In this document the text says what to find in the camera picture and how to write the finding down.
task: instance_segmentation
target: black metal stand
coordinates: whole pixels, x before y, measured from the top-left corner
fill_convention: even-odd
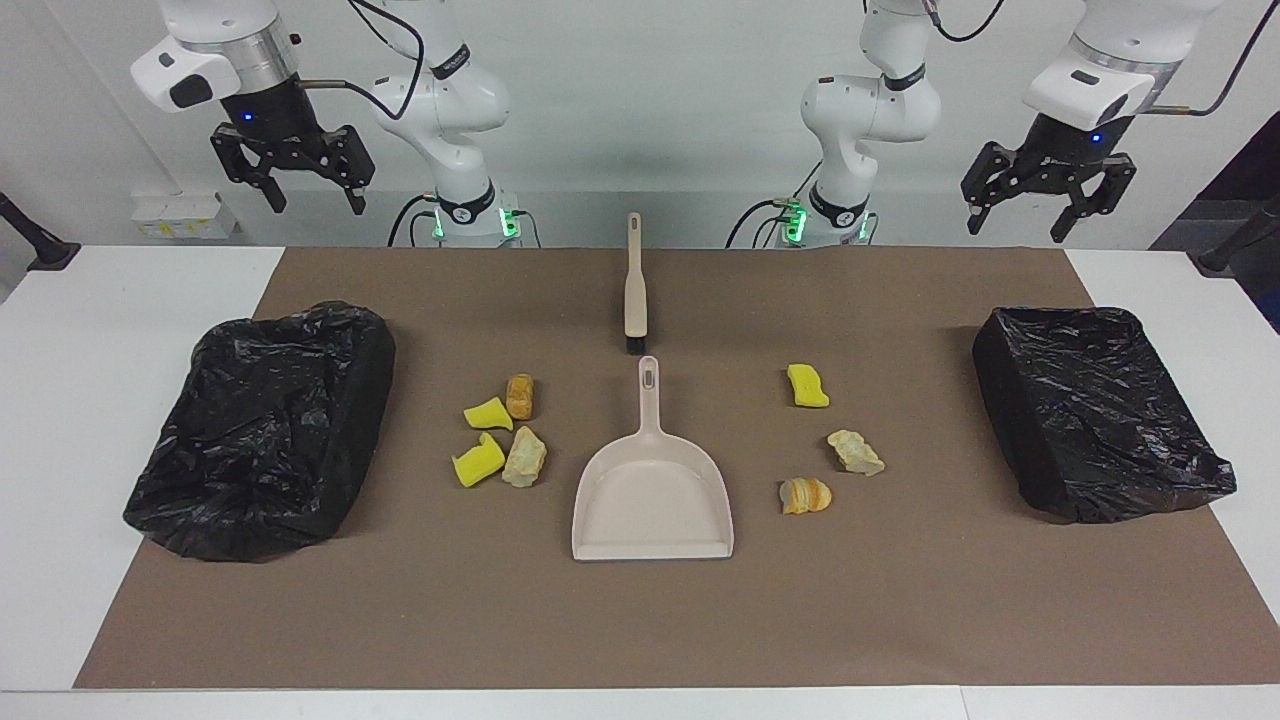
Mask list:
[[[0,192],[0,218],[4,218],[36,249],[36,259],[27,265],[28,270],[61,270],[79,252],[78,242],[63,242],[58,236],[36,224],[9,196]]]
[[[1217,247],[1197,258],[1192,258],[1192,260],[1204,269],[1221,273],[1231,264],[1233,255],[1256,242],[1266,240],[1276,232],[1280,232],[1280,195],[1268,200],[1261,210],[1249,218],[1249,222],[1231,233],[1231,237],[1222,241]]]

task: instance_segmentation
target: brown table surface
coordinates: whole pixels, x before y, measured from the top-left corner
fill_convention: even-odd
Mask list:
[[[365,488],[337,538],[265,564],[143,543],[77,687],[1280,682],[1280,629],[1208,509],[1061,525],[1018,496],[969,348],[992,307],[1091,305],[1059,251],[648,251],[663,424],[719,464],[736,551],[575,562],[579,474],[637,421],[623,273],[621,250],[288,250],[259,318],[342,299],[398,342]],[[829,409],[790,406],[796,361]],[[516,372],[543,477],[465,489],[461,410]],[[838,428],[888,470],[841,473]],[[797,475],[827,511],[780,514]]]

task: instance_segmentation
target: trash bag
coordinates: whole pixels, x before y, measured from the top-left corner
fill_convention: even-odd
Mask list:
[[[973,345],[1018,489],[1079,523],[1198,507],[1235,492],[1142,323],[1115,307],[1001,307]]]
[[[346,302],[212,328],[124,520],[202,560],[256,561],[333,537],[378,445],[394,359],[387,323]]]

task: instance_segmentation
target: yellow sponge piece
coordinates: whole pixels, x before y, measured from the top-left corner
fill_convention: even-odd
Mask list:
[[[787,379],[796,396],[797,407],[827,407],[831,398],[822,392],[822,378],[813,365],[794,363],[787,365]]]
[[[453,459],[453,471],[462,487],[468,488],[502,470],[506,462],[507,456],[502,454],[498,441],[489,433],[480,433],[480,445]]]
[[[462,411],[462,416],[467,419],[468,425],[477,430],[486,428],[506,428],[509,430],[516,427],[511,421],[511,415],[507,414],[507,405],[498,397],[489,400],[484,405],[467,407]]]

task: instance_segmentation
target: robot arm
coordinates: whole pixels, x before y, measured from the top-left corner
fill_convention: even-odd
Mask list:
[[[261,190],[280,213],[285,199],[271,170],[308,170],[340,186],[351,209],[364,211],[374,163],[356,128],[320,127],[291,50],[301,40],[285,35],[275,3],[160,0],[160,10],[169,36],[133,63],[133,79],[170,113],[221,102],[230,122],[210,141],[228,179]]]
[[[1062,242],[1075,223],[1110,214],[1137,173],[1112,154],[1134,115],[1152,108],[1224,0],[1085,0],[1070,41],[1023,96],[1038,114],[1023,146],[988,142],[961,182],[969,232],[991,209],[1024,192],[1068,195],[1050,231]],[[1083,183],[1101,176],[1092,195]]]
[[[822,145],[822,170],[806,199],[805,245],[842,242],[867,208],[877,163],[865,141],[913,142],[937,127],[942,102],[924,77],[933,26],[922,0],[870,0],[859,44],[878,78],[818,78],[801,117]]]
[[[422,37],[430,77],[415,90],[401,118],[379,115],[378,123],[404,140],[426,160],[440,204],[436,234],[451,245],[495,246],[518,233],[512,201],[494,183],[476,143],[463,133],[502,127],[511,115],[506,86],[471,61],[471,50],[457,31],[445,0],[378,0],[378,4]],[[397,27],[387,35],[399,54],[417,58],[417,38]],[[398,108],[411,92],[411,78],[379,81],[374,95]]]

